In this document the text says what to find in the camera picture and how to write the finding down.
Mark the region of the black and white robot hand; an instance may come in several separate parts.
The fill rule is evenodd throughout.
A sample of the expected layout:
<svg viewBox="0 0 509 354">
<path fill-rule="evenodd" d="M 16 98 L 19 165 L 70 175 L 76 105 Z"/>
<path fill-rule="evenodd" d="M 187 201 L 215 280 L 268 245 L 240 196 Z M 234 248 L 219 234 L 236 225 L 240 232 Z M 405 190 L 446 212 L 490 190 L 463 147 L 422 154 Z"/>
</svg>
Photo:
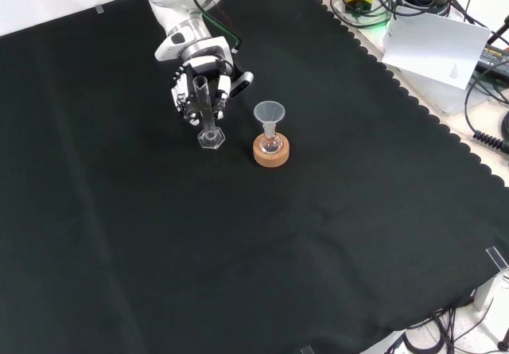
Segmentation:
<svg viewBox="0 0 509 354">
<path fill-rule="evenodd" d="M 209 83 L 216 83 L 214 95 L 211 95 L 212 115 L 215 119 L 222 119 L 230 99 L 233 73 L 233 65 L 218 56 L 198 56 L 184 62 L 172 77 L 171 89 L 175 108 L 183 120 L 193 126 L 199 125 L 202 120 L 193 85 L 198 76 L 204 76 Z"/>
</svg>

